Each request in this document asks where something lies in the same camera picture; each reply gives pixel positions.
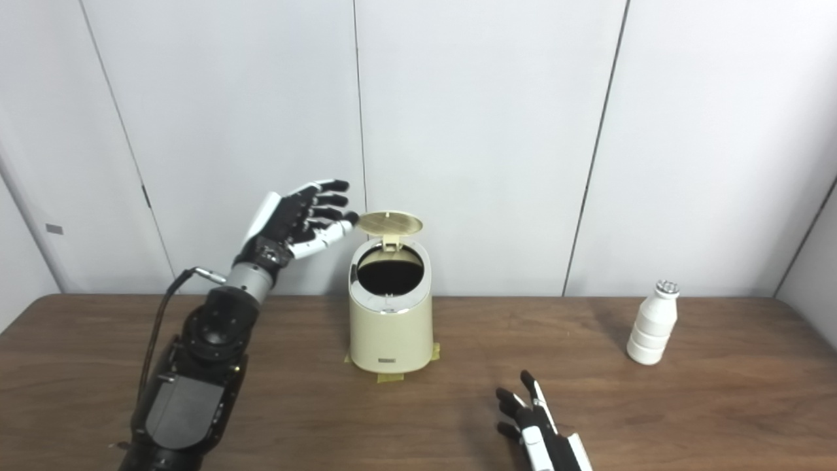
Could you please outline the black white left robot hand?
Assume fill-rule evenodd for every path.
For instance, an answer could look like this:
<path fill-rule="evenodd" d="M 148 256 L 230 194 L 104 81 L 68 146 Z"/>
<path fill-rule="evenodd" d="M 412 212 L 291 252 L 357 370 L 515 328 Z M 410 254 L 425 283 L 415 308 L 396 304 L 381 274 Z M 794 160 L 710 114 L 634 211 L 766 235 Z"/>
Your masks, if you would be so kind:
<path fill-rule="evenodd" d="M 349 182 L 317 180 L 286 196 L 269 192 L 233 263 L 276 274 L 291 260 L 320 253 L 354 230 L 359 214 L 347 211 Z"/>

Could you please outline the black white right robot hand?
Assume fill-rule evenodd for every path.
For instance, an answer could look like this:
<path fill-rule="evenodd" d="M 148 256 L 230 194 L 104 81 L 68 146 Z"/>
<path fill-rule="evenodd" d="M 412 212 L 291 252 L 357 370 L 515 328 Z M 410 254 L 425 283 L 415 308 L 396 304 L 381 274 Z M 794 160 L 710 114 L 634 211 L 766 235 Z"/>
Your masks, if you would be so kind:
<path fill-rule="evenodd" d="M 498 387 L 494 396 L 499 412 L 510 421 L 499 421 L 496 431 L 520 445 L 532 470 L 592 470 L 582 438 L 563 434 L 550 411 L 539 381 L 529 370 L 521 370 L 520 381 L 531 400 Z"/>

